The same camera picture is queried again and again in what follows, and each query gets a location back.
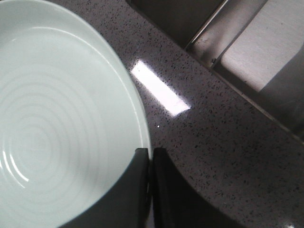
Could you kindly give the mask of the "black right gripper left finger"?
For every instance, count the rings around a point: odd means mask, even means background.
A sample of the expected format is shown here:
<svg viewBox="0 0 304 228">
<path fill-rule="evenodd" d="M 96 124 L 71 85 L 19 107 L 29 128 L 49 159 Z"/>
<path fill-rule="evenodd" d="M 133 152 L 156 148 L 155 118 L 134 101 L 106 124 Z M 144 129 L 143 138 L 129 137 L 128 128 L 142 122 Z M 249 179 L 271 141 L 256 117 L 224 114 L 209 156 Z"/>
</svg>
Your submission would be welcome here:
<svg viewBox="0 0 304 228">
<path fill-rule="evenodd" d="M 150 159 L 147 148 L 137 148 L 113 187 L 85 212 L 62 228 L 144 228 L 149 215 Z"/>
</svg>

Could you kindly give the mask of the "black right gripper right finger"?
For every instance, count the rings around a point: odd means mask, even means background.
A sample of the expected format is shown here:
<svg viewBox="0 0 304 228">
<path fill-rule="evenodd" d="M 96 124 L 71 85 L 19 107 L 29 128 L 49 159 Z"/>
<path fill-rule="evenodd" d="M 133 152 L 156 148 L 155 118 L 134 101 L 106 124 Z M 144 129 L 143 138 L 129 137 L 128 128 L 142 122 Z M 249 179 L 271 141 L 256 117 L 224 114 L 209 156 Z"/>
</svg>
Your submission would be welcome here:
<svg viewBox="0 0 304 228">
<path fill-rule="evenodd" d="M 157 228 L 236 228 L 184 179 L 166 149 L 153 151 L 153 215 Z"/>
</svg>

